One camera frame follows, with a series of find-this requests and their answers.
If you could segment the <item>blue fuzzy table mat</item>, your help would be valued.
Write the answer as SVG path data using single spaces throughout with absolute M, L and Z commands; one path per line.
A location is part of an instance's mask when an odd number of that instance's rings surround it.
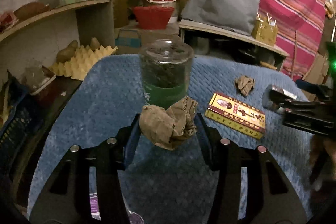
M 236 92 L 234 80 L 252 77 L 255 87 L 247 97 Z M 205 112 L 215 92 L 221 92 L 255 108 L 262 108 L 268 85 L 276 85 L 304 100 L 295 83 L 283 73 L 213 57 L 193 60 L 189 96 Z M 30 186 L 28 207 L 32 209 L 51 172 L 73 144 L 94 147 L 131 124 L 145 104 L 139 57 L 113 55 L 95 64 L 80 88 L 54 123 Z M 311 135 L 282 124 L 280 115 L 266 111 L 265 136 L 256 140 L 220 123 L 210 127 L 241 147 L 264 145 L 272 153 L 295 188 L 311 217 L 309 207 L 309 151 Z M 196 137 L 174 151 L 153 145 L 141 137 L 132 164 L 119 173 L 123 195 L 132 211 L 146 223 L 206 223 L 213 203 L 218 174 L 205 164 Z

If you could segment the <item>small crumpled brown paper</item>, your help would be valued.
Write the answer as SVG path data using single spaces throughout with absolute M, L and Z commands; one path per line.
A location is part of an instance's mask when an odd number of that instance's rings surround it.
M 254 89 L 255 79 L 245 75 L 241 75 L 240 77 L 235 79 L 235 86 L 244 97 L 247 97 Z

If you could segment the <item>yellow red flat box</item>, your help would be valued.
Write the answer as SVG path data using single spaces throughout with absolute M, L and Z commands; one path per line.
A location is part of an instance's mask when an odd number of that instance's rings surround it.
M 205 117 L 255 139 L 266 133 L 266 116 L 261 110 L 220 92 L 211 97 Z

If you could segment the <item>yellow egg tray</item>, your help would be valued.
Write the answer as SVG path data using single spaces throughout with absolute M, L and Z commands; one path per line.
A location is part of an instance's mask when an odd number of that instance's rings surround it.
M 49 70 L 55 73 L 56 76 L 70 77 L 73 80 L 83 81 L 90 69 L 99 60 L 115 54 L 117 50 L 118 47 L 100 46 L 100 48 L 93 51 L 89 46 L 80 46 L 70 61 L 54 63 L 49 67 Z

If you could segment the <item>purple small packet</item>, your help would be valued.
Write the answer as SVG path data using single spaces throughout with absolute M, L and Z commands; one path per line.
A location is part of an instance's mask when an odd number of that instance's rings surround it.
M 145 223 L 139 214 L 129 209 L 120 189 L 111 196 L 101 192 L 90 194 L 89 198 L 92 218 L 103 223 Z

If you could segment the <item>brown paper ball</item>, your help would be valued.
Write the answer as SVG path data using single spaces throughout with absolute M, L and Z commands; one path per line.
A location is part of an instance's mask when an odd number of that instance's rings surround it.
M 142 134 L 154 145 L 173 151 L 197 132 L 198 102 L 185 96 L 168 109 L 145 105 L 139 117 Z

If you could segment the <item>glass jar green label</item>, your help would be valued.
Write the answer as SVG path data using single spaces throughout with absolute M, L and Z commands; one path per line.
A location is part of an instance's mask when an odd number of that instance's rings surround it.
M 169 108 L 187 95 L 194 50 L 180 37 L 158 39 L 139 52 L 146 104 Z

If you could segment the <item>wooden low shelf table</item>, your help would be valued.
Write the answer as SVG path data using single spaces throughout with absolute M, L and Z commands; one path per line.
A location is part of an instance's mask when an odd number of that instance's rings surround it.
M 191 20 L 179 22 L 182 41 L 192 46 L 196 55 L 218 57 L 238 63 L 280 71 L 289 54 L 254 38 Z

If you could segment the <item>red plastic bowl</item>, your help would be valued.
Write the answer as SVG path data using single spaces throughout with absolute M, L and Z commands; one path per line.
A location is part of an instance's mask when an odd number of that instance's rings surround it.
M 143 30 L 165 30 L 174 12 L 173 7 L 136 6 L 132 8 L 138 25 Z

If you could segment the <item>grey cushion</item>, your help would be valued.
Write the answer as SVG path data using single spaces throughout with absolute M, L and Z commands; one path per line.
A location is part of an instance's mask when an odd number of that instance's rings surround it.
M 250 36 L 260 0 L 188 0 L 182 19 Z

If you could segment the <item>clear jar with brown contents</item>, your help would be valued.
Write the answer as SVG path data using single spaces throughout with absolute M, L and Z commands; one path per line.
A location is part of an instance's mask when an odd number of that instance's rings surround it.
M 262 106 L 267 110 L 282 115 L 285 112 L 282 106 L 285 100 L 296 100 L 297 98 L 296 95 L 283 88 L 268 85 L 262 97 Z

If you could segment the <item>yellow chopstick holder box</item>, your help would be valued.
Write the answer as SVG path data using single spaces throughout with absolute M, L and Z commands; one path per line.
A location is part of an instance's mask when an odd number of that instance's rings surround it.
M 266 13 L 266 16 L 257 13 L 255 26 L 251 34 L 252 38 L 269 46 L 274 46 L 277 34 L 277 20 L 273 19 L 268 13 Z

